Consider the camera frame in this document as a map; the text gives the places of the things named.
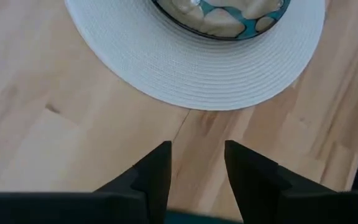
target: teal bowl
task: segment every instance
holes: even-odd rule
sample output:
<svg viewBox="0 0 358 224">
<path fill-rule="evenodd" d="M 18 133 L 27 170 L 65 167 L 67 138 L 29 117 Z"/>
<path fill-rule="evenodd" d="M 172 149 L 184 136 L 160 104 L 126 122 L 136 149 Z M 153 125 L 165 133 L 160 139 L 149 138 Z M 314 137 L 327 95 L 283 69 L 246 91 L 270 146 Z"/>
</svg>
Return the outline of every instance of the teal bowl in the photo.
<svg viewBox="0 0 358 224">
<path fill-rule="evenodd" d="M 173 22 L 195 34 L 216 40 L 245 40 L 272 28 L 291 0 L 151 1 Z"/>
</svg>

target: wood grain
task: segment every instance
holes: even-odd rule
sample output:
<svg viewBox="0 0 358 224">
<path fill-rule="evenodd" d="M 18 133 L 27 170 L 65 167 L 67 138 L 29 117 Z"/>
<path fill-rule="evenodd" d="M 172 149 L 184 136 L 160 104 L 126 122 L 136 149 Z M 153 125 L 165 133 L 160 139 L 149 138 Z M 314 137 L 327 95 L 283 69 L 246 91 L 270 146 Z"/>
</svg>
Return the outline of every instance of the wood grain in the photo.
<svg viewBox="0 0 358 224">
<path fill-rule="evenodd" d="M 92 191 L 173 141 L 169 206 L 240 219 L 223 142 L 234 139 L 334 190 L 358 165 L 358 1 L 327 1 L 302 76 L 255 107 L 198 111 L 108 70 L 63 1 L 0 0 L 0 190 Z"/>
</svg>

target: wooden table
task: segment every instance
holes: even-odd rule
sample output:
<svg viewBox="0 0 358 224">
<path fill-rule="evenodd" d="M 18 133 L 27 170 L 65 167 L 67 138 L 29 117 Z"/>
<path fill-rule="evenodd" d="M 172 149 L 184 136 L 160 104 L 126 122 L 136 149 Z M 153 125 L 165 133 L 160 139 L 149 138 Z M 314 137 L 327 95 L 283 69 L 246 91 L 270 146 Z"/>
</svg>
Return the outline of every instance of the wooden table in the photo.
<svg viewBox="0 0 358 224">
<path fill-rule="evenodd" d="M 335 190 L 358 165 L 358 1 L 333 0 L 319 47 L 283 93 L 188 110 L 107 69 L 60 0 L 0 0 L 0 190 L 92 191 L 173 141 L 169 206 L 238 219 L 223 160 L 234 139 Z"/>
</svg>

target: wooden tabletop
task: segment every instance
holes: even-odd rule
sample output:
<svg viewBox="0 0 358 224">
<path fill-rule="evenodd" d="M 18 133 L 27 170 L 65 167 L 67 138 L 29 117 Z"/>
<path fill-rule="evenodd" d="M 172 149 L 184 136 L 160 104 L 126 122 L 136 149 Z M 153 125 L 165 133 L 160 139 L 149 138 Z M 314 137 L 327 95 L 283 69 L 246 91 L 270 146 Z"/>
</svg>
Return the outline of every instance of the wooden tabletop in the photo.
<svg viewBox="0 0 358 224">
<path fill-rule="evenodd" d="M 169 206 L 239 219 L 223 142 L 335 190 L 358 166 L 358 1 L 333 0 L 284 92 L 243 110 L 162 103 L 98 60 L 61 0 L 0 0 L 0 190 L 92 191 L 173 141 Z"/>
</svg>

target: white woven placemat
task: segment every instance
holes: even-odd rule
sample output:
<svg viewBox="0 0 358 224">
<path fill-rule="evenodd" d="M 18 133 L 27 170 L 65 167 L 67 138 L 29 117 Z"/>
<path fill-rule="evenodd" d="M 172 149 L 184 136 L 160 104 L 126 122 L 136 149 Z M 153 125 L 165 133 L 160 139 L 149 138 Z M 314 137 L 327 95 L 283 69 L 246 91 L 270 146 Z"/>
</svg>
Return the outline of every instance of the white woven placemat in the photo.
<svg viewBox="0 0 358 224">
<path fill-rule="evenodd" d="M 85 41 L 119 77 L 156 99 L 201 110 L 244 108 L 283 91 L 310 61 L 325 13 L 324 0 L 292 0 L 270 31 L 222 42 L 174 24 L 151 0 L 66 5 Z"/>
</svg>

